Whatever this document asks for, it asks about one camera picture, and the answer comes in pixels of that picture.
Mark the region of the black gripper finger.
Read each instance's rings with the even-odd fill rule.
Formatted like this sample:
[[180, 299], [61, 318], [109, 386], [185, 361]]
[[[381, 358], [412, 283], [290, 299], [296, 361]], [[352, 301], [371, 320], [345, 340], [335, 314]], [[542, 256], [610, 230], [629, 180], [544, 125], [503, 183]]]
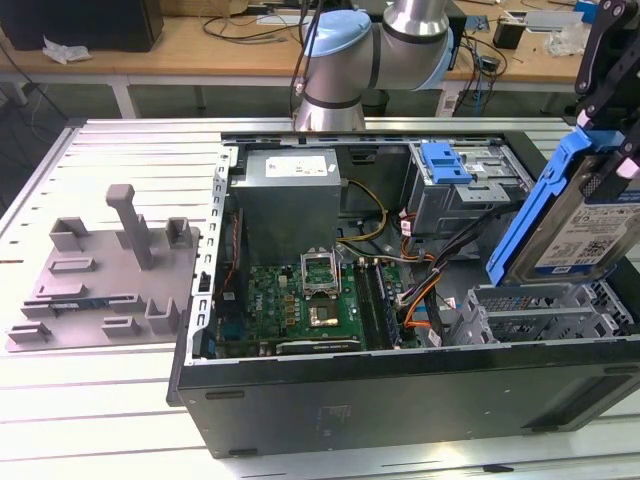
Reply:
[[623, 140], [600, 167], [596, 198], [616, 198], [639, 172], [639, 30], [607, 72], [598, 94], [594, 118], [621, 132]]
[[631, 2], [601, 1], [575, 80], [580, 125], [614, 124], [631, 98]]

